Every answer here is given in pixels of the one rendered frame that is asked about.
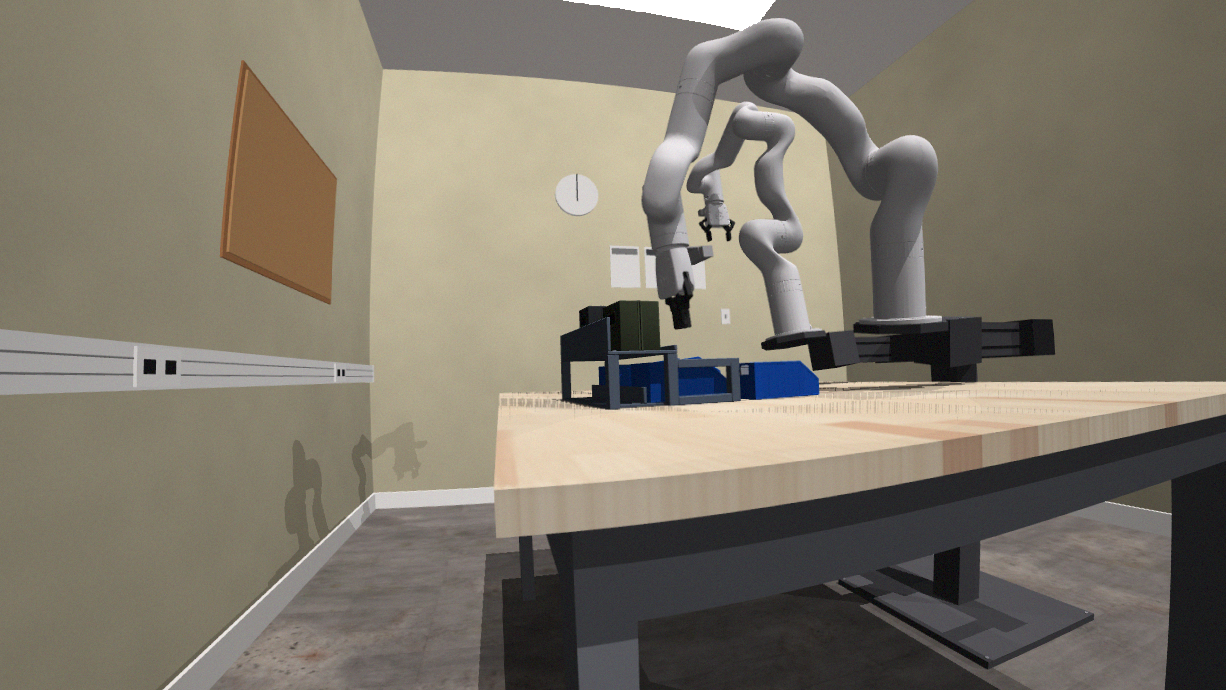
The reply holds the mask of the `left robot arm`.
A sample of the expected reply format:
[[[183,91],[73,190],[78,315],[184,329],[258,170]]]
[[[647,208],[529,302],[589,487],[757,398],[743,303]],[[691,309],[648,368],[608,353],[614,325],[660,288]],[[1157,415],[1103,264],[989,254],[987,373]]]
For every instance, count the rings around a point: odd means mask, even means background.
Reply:
[[[803,116],[828,140],[857,192],[881,201],[870,223],[874,317],[859,324],[942,322],[942,316],[926,316],[922,230],[938,174],[935,151],[915,135],[879,150],[858,108],[841,89],[790,69],[803,44],[798,25],[774,18],[702,42],[688,53],[664,141],[655,150],[642,185],[652,252],[689,246],[680,189],[702,150],[718,85],[743,74],[752,93]],[[691,265],[714,257],[712,245],[687,249]]]

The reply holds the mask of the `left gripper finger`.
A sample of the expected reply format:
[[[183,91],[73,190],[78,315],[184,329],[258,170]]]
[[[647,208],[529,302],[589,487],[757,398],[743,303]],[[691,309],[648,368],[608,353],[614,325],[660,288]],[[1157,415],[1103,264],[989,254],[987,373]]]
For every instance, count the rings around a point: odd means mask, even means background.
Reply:
[[[689,313],[689,309],[690,309],[690,303],[689,301],[690,301],[690,299],[693,297],[693,292],[691,292],[691,286],[689,283],[689,279],[687,277],[687,272],[683,272],[683,278],[684,278],[684,282],[683,282],[684,295],[679,295],[679,293],[676,295],[676,308],[678,310],[678,311],[676,311],[676,320],[677,320],[677,327],[678,328],[690,328],[691,327],[691,319],[690,319],[690,313]]]
[[[669,305],[669,311],[672,313],[672,317],[673,317],[673,325],[674,325],[674,328],[677,330],[678,327],[677,327],[677,320],[676,320],[676,311],[677,311],[677,308],[676,308],[676,297],[666,298],[664,299],[664,304]]]

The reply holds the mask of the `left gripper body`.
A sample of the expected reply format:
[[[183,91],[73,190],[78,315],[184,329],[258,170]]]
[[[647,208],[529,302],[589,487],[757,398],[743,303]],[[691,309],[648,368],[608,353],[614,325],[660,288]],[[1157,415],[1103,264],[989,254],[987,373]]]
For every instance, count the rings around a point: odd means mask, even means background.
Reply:
[[[655,252],[655,257],[656,282],[661,300],[676,297],[678,292],[679,295],[684,294],[683,272],[687,272],[689,283],[693,284],[691,292],[695,290],[691,261],[687,248],[666,248]]]

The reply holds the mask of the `olive green case with orange latches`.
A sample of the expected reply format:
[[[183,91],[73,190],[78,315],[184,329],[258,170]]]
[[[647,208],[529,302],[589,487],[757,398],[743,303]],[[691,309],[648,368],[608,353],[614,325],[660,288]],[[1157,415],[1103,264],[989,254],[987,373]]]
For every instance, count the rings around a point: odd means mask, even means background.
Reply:
[[[611,351],[660,351],[660,301],[619,300],[603,316],[611,317]]]

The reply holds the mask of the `dark grey case with orange latches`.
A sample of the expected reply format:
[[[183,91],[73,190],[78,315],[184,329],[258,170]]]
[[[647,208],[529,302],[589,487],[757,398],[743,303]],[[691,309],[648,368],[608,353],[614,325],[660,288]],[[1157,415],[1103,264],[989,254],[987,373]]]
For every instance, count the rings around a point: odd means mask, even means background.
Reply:
[[[596,321],[604,319],[603,308],[604,306],[586,306],[582,310],[580,310],[579,311],[580,328],[588,324],[595,324]]]

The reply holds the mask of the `grey metal shelf rack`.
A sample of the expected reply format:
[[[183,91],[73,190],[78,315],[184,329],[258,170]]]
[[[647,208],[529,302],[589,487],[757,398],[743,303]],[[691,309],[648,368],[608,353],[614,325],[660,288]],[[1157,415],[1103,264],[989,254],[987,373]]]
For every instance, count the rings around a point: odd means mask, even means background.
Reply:
[[[741,401],[739,358],[678,359],[677,346],[661,351],[611,351],[611,317],[601,319],[560,336],[562,400],[609,411],[649,406],[707,404]],[[620,386],[619,360],[649,355],[664,357],[664,402],[649,403],[646,387]],[[592,397],[571,398],[570,362],[604,362],[606,385],[592,385]],[[679,396],[678,368],[726,366],[727,393]]]

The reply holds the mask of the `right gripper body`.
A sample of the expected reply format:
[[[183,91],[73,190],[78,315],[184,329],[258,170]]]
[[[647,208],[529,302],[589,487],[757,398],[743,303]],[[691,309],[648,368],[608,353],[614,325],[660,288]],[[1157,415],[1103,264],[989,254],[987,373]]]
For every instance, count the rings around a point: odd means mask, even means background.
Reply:
[[[705,206],[704,217],[707,218],[705,226],[712,226],[711,228],[722,228],[722,226],[729,226],[729,214],[723,202],[716,201],[707,203]],[[720,227],[721,226],[721,227]]]

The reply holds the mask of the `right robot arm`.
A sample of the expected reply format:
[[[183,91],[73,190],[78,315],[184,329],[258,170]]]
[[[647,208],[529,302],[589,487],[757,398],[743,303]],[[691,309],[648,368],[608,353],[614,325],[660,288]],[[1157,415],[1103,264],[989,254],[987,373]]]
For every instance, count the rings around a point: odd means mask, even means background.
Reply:
[[[775,335],[767,339],[820,331],[809,324],[798,268],[779,255],[794,252],[803,241],[801,221],[783,188],[783,154],[794,140],[792,119],[779,113],[758,112],[752,102],[736,105],[717,150],[691,168],[687,190],[702,194],[705,205],[725,203],[718,169],[733,164],[745,140],[767,143],[767,150],[755,162],[754,179],[758,199],[774,219],[748,221],[739,232],[742,251],[761,271],[765,282]]]

